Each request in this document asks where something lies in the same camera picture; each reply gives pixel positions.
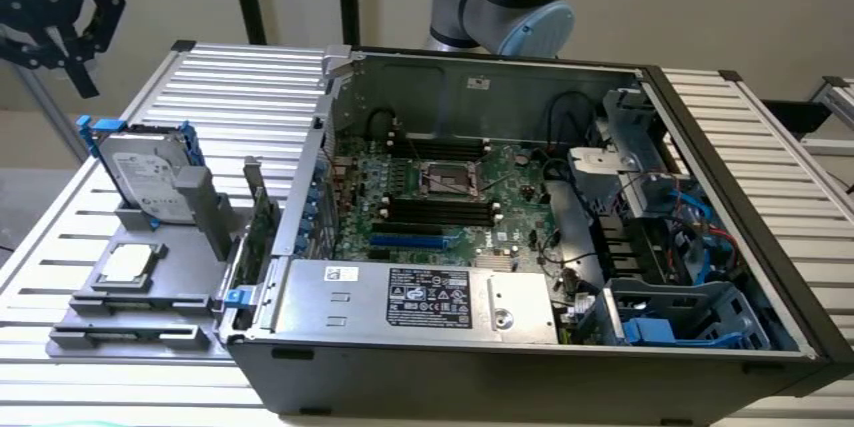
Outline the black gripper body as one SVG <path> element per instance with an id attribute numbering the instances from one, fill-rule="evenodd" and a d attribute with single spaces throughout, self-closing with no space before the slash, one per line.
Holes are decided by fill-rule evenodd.
<path id="1" fill-rule="evenodd" d="M 84 0 L 2 0 L 2 24 L 35 41 L 48 37 L 50 29 L 75 38 L 83 4 Z"/>

